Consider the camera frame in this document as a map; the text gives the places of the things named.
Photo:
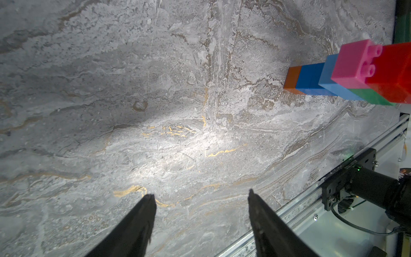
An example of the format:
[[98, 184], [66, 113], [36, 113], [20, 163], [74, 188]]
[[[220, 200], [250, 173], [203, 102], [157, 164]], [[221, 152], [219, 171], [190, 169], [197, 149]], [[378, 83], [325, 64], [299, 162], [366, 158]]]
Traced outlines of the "green lego brick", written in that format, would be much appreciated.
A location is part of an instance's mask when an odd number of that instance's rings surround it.
[[373, 105], [395, 106], [371, 88], [349, 89], [352, 93]]

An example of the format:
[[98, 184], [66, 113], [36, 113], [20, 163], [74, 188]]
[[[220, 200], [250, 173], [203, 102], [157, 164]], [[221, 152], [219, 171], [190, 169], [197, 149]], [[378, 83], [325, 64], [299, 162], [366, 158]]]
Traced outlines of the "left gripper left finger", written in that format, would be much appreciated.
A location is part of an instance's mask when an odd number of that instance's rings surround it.
[[156, 201], [145, 195], [88, 257], [143, 257], [154, 228]]

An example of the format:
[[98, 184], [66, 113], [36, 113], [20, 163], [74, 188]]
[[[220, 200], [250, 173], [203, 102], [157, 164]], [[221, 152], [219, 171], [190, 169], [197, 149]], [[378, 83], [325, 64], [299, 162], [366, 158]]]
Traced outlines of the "red lego brick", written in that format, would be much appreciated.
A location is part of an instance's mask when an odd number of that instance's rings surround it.
[[372, 60], [375, 73], [366, 84], [389, 102], [411, 102], [411, 44], [383, 46], [382, 54]]

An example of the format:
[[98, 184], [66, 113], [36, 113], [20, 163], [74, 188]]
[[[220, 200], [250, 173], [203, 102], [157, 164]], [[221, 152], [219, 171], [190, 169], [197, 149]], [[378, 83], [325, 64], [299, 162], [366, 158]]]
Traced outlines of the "light blue lego brick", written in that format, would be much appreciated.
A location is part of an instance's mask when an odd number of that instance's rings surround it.
[[329, 55], [326, 58], [326, 61], [323, 66], [323, 70], [319, 79], [319, 85], [326, 90], [332, 92], [334, 95], [337, 95], [345, 100], [353, 101], [363, 101], [358, 95], [352, 93], [350, 90], [344, 88], [340, 84], [334, 82], [331, 79], [332, 73], [334, 71], [338, 54]]

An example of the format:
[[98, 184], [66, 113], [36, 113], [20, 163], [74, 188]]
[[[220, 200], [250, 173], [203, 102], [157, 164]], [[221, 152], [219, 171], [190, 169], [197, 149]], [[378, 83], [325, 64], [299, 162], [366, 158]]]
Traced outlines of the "pink lego brick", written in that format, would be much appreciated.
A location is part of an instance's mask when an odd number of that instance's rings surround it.
[[370, 39], [344, 44], [340, 48], [331, 79], [346, 89], [369, 89], [366, 79], [373, 77], [373, 59], [381, 56], [382, 45]]

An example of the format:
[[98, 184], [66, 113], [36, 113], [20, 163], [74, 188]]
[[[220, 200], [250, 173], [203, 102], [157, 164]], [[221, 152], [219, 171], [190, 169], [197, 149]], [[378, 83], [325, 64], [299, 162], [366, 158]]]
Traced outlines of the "orange lego brick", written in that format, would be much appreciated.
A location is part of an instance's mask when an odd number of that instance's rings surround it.
[[284, 87], [283, 89], [296, 94], [296, 95], [305, 95], [305, 93], [299, 91], [296, 88], [298, 79], [299, 79], [299, 75], [301, 72], [301, 68], [302, 66], [293, 66], [293, 67], [289, 67], [288, 72], [287, 72], [287, 76], [285, 79], [285, 83], [284, 83]]

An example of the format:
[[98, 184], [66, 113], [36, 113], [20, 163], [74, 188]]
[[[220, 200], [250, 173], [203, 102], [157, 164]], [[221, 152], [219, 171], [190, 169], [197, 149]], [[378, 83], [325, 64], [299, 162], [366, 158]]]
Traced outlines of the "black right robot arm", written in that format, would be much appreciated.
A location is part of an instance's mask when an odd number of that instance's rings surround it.
[[411, 177], [395, 179], [364, 167], [349, 170], [348, 192], [379, 206], [411, 234]]

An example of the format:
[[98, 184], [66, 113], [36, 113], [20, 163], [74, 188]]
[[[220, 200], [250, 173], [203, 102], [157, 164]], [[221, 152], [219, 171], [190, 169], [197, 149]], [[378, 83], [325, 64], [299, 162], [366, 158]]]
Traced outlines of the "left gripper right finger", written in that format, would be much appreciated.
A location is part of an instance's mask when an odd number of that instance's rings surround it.
[[317, 256], [253, 190], [248, 208], [258, 257]]

